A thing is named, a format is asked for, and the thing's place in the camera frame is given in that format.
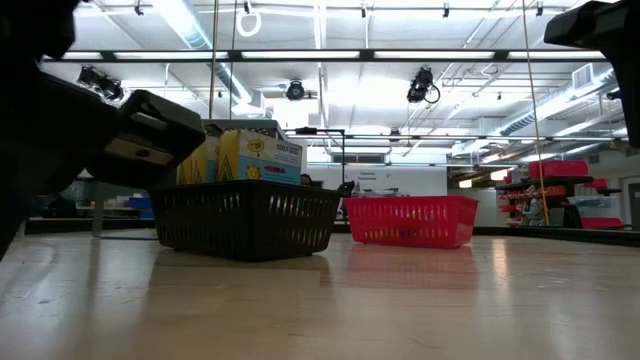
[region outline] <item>yellow box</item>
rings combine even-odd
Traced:
[[[266,180],[300,185],[302,146],[248,130],[220,137],[218,181]]]
[[[204,143],[178,166],[177,183],[181,185],[216,182],[219,153],[220,138],[207,135]]]

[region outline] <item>wooden table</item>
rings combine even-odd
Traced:
[[[640,249],[522,238],[443,251],[334,235],[313,257],[247,264],[26,236],[0,263],[0,358],[637,359],[638,274]]]

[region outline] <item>ceiling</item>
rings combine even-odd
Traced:
[[[191,1],[198,20],[206,32],[214,30],[213,0]],[[545,0],[542,16],[536,16],[536,1],[527,0],[529,43],[532,48],[553,48],[542,41],[547,22],[554,14],[585,1]],[[141,2],[144,15],[134,12],[135,0],[94,0],[76,11],[77,41],[74,50],[177,50],[185,43],[154,11],[153,1]],[[442,17],[443,1],[436,0],[368,0],[368,17],[361,17],[361,0],[324,2],[310,0],[251,1],[261,13],[262,25],[252,37],[234,31],[235,1],[222,0],[216,46],[218,49],[360,49],[369,48],[442,48],[442,49],[524,49],[525,35],[521,0],[450,0],[450,15]],[[243,1],[238,1],[242,9]],[[326,31],[318,43],[313,5],[324,3]],[[253,19],[244,19],[250,29]],[[440,85],[442,99],[425,109],[426,103],[408,104],[409,82],[421,66],[430,66]],[[359,133],[399,127],[404,132],[430,133],[435,129],[447,133],[482,134],[484,119],[500,121],[532,104],[526,64],[447,64],[447,63],[325,63],[328,103],[327,122],[331,127]],[[572,72],[584,63],[532,64],[536,99],[571,82]],[[99,70],[122,80],[128,88],[148,89],[179,102],[203,117],[209,117],[211,71],[205,64],[97,64]],[[75,82],[79,64],[47,63],[45,71]],[[315,94],[320,89],[316,63],[237,63],[233,73],[246,84],[263,92],[271,106],[287,106],[281,87],[292,79],[302,80],[306,90],[314,93],[304,112],[317,113]],[[490,77],[499,71],[495,82]],[[216,81],[214,118],[229,118],[230,97]],[[598,97],[587,99],[550,117],[569,127],[595,116],[600,109],[620,111],[619,104]],[[592,128],[603,130],[607,124]],[[554,132],[558,126],[550,127]]]

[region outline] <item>cardboard box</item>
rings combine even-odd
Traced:
[[[177,183],[202,184],[216,182],[220,138],[207,135],[206,140],[178,166]]]
[[[300,185],[302,146],[248,130],[220,137],[218,181],[266,180]]]

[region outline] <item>black basket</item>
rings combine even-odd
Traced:
[[[160,243],[243,261],[310,255],[329,244],[340,193],[266,181],[150,191]]]

